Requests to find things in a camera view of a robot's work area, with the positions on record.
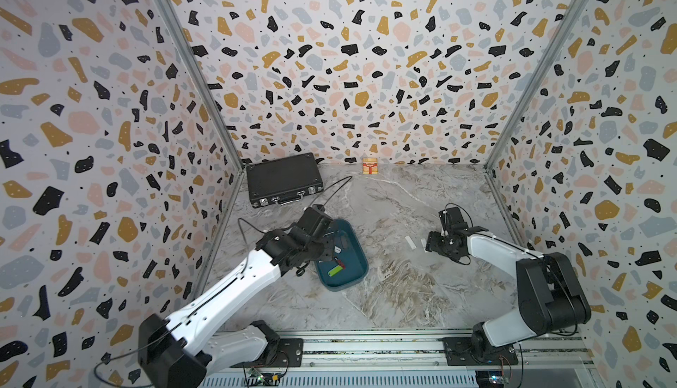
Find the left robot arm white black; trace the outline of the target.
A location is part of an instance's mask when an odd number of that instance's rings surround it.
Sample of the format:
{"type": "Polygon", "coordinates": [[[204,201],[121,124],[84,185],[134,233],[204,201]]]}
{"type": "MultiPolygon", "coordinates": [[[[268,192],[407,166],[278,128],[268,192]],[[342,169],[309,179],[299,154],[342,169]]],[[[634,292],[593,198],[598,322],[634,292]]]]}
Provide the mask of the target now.
{"type": "Polygon", "coordinates": [[[233,366],[290,365],[284,340],[264,321],[217,335],[257,293],[290,269],[333,253],[327,224],[295,224],[268,231],[247,259],[220,282],[167,317],[153,314],[139,328],[139,365],[153,387],[198,387],[206,376],[233,366]]]}

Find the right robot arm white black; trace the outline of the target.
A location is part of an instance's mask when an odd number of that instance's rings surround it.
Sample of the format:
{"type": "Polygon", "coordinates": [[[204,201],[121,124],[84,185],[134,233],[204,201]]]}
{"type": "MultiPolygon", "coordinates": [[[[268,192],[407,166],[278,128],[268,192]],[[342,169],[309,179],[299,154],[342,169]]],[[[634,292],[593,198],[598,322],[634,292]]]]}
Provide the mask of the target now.
{"type": "Polygon", "coordinates": [[[460,265],[472,257],[483,260],[507,273],[517,287],[513,310],[474,326],[471,343],[475,354],[589,322],[591,306],[565,255],[508,243],[484,227],[470,225],[463,211],[458,206],[440,211],[442,229],[428,234],[425,250],[460,265]]]}

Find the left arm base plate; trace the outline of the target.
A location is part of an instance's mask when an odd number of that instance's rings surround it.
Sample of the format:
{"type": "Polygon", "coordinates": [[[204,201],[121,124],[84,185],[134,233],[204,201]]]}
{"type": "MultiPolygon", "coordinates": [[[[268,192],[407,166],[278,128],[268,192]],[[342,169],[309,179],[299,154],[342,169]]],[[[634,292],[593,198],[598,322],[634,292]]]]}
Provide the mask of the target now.
{"type": "Polygon", "coordinates": [[[303,362],[302,338],[280,339],[269,342],[264,351],[264,366],[300,368],[303,362]]]}

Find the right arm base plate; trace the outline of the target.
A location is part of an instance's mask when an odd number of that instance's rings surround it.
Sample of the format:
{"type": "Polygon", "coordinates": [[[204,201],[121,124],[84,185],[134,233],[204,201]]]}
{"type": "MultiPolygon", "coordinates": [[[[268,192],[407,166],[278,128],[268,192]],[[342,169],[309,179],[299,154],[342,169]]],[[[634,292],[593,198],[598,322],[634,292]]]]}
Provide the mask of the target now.
{"type": "Polygon", "coordinates": [[[517,365],[518,355],[513,345],[494,347],[485,340],[473,337],[447,337],[442,339],[448,366],[498,366],[517,365]]]}

